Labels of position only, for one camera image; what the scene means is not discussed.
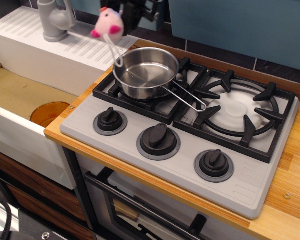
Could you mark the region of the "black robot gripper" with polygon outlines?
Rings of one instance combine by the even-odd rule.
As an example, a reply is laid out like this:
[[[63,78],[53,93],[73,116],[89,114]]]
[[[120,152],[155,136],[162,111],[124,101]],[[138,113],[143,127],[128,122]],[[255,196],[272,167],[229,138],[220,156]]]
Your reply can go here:
[[[123,36],[134,31],[142,18],[154,22],[159,18],[158,8],[162,0],[100,0],[101,8],[107,7],[119,12],[123,7],[121,15],[124,23]]]

